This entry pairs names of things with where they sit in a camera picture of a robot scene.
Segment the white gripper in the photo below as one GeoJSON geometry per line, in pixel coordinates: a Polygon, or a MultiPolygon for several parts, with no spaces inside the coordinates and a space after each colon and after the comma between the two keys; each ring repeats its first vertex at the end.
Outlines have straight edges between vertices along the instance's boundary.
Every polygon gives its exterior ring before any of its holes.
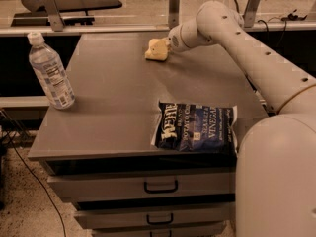
{"type": "Polygon", "coordinates": [[[181,29],[182,26],[178,25],[168,33],[168,38],[158,39],[154,44],[154,52],[156,54],[167,54],[169,47],[176,52],[187,51],[189,48],[182,40],[181,29]]]}

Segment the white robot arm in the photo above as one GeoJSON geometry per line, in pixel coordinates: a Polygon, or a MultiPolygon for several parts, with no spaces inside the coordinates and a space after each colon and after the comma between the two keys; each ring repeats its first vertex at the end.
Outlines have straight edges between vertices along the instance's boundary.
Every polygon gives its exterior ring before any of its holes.
{"type": "Polygon", "coordinates": [[[208,1],[155,41],[170,51],[218,44],[259,92],[271,116],[244,136],[236,167],[237,237],[316,237],[316,78],[250,36],[242,17],[208,1]]]}

